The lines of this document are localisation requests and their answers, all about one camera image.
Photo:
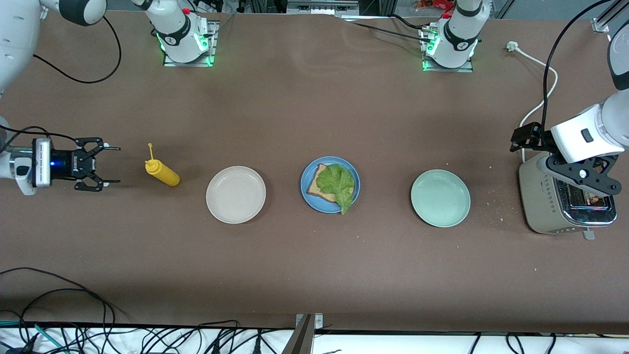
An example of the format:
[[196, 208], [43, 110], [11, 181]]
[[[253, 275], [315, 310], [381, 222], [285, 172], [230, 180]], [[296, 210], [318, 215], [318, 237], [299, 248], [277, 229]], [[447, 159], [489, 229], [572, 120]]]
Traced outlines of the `yellow squeeze bottle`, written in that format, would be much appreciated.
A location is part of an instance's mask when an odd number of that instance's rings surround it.
[[174, 170], [169, 168], [166, 164], [162, 163], [159, 159], [155, 159], [153, 155], [153, 144], [148, 143], [150, 159], [144, 162], [144, 170], [146, 172], [161, 181], [162, 183], [175, 187], [180, 184], [180, 175]]

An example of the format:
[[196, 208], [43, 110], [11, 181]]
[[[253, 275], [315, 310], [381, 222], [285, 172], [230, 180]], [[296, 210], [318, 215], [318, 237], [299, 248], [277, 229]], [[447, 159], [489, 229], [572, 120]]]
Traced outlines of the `beige round plate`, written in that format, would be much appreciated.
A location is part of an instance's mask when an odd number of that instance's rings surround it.
[[242, 224], [258, 215], [265, 204], [266, 186], [252, 168], [232, 166], [218, 172], [206, 190], [211, 215], [226, 224]]

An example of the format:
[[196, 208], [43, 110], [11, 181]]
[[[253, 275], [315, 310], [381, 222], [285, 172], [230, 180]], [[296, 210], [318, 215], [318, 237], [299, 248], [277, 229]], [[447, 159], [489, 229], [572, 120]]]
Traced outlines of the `aluminium corner profile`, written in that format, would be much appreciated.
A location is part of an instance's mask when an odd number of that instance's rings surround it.
[[591, 20], [595, 33], [608, 33], [609, 23], [625, 10], [629, 9], [629, 0], [611, 0], [610, 5], [597, 17]]

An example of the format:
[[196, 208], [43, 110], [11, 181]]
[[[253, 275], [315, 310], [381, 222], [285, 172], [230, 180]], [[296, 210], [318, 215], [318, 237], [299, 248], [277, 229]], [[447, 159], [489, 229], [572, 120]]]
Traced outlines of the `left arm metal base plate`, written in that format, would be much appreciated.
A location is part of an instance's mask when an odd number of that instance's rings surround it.
[[424, 71], [438, 72], [472, 72], [473, 66], [471, 58], [478, 40], [472, 42], [461, 42], [454, 39], [450, 42], [440, 27], [424, 26], [418, 30], [423, 56]]

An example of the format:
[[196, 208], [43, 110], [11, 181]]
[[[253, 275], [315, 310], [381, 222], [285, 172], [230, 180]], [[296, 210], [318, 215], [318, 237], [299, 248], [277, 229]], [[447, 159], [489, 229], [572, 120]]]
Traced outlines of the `beige chrome toaster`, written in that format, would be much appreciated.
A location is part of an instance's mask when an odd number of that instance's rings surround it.
[[616, 220], [613, 197], [606, 196], [602, 207], [587, 206], [585, 193], [588, 191], [557, 180], [537, 168], [541, 154], [521, 164], [518, 171], [526, 223], [541, 235], [582, 232], [585, 239], [595, 239], [595, 229], [607, 227]]

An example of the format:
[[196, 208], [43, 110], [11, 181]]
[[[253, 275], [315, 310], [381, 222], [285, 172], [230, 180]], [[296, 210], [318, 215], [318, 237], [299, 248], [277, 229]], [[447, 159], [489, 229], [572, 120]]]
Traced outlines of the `grey metal box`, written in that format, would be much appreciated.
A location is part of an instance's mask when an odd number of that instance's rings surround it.
[[287, 0], [286, 13], [358, 16], [359, 0]]

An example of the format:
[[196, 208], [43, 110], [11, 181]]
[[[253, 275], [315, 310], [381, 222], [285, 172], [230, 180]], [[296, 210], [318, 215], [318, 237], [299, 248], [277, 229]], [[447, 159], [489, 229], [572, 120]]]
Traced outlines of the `brown bread slice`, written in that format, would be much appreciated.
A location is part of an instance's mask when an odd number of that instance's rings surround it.
[[317, 196], [320, 197], [321, 199], [324, 199], [330, 203], [336, 203], [336, 195], [332, 194], [332, 193], [324, 193], [319, 186], [317, 185], [317, 178], [319, 177], [320, 173], [324, 170], [326, 170], [327, 166], [325, 164], [319, 164], [317, 166], [317, 170], [316, 173], [314, 175], [314, 178], [308, 188], [308, 190], [306, 191], [309, 195], [313, 195], [313, 196]]
[[[603, 171], [604, 165], [603, 163], [595, 163], [594, 165], [596, 173], [600, 174]], [[595, 195], [592, 193], [585, 193], [587, 206], [591, 207], [603, 207], [605, 204], [604, 198], [605, 196]]]

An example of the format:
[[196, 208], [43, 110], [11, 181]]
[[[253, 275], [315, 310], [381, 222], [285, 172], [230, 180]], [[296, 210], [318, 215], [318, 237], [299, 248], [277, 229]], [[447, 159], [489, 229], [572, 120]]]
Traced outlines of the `blue round plate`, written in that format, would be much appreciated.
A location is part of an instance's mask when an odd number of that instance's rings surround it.
[[303, 199], [305, 200], [305, 202], [316, 211], [319, 211], [322, 213], [328, 213], [328, 214], [340, 213], [341, 206], [339, 206], [339, 204], [326, 201], [325, 199], [319, 196], [308, 194], [308, 189], [310, 185], [312, 184], [312, 182], [315, 180], [315, 175], [319, 167], [319, 164], [325, 164], [325, 165], [339, 164], [340, 166], [349, 170], [350, 174], [352, 175], [355, 181], [355, 186], [352, 192], [353, 202], [357, 201], [360, 194], [361, 185], [360, 185], [359, 173], [354, 168], [352, 163], [348, 162], [347, 160], [341, 157], [337, 157], [334, 155], [320, 157], [318, 159], [313, 160], [312, 162], [310, 162], [310, 164], [306, 166], [306, 168], [302, 172], [301, 179], [300, 179], [300, 190], [301, 190], [301, 195]]

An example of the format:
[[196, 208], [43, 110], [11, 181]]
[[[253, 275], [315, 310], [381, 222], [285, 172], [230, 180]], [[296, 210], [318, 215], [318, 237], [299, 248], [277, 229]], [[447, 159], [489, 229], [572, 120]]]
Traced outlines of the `small metal bracket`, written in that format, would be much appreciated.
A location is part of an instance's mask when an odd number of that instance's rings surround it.
[[302, 314], [296, 328], [293, 354], [312, 354], [316, 331], [322, 327], [323, 314]]

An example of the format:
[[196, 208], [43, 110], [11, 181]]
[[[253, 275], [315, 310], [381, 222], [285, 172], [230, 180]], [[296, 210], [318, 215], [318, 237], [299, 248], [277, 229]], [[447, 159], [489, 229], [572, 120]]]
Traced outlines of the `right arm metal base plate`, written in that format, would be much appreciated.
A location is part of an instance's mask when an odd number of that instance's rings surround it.
[[178, 46], [160, 42], [164, 52], [164, 67], [212, 67], [218, 47], [220, 22], [197, 17], [196, 29], [191, 30]]

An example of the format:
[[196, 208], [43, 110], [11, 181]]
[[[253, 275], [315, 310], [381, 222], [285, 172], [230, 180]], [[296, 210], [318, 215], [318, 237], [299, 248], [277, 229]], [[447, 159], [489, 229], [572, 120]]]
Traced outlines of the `green lettuce leaf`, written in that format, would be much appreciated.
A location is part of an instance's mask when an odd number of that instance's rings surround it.
[[353, 204], [355, 179], [341, 164], [322, 165], [314, 178], [318, 194], [325, 200], [336, 203], [344, 215]]

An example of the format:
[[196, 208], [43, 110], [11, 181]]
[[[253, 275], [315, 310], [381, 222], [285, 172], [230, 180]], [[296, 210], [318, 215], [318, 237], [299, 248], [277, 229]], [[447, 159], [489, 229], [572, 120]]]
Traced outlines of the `light green round plate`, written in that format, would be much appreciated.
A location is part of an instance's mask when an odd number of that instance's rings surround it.
[[446, 170], [429, 170], [417, 177], [410, 190], [415, 213], [435, 227], [453, 227], [469, 215], [471, 199], [465, 183]]

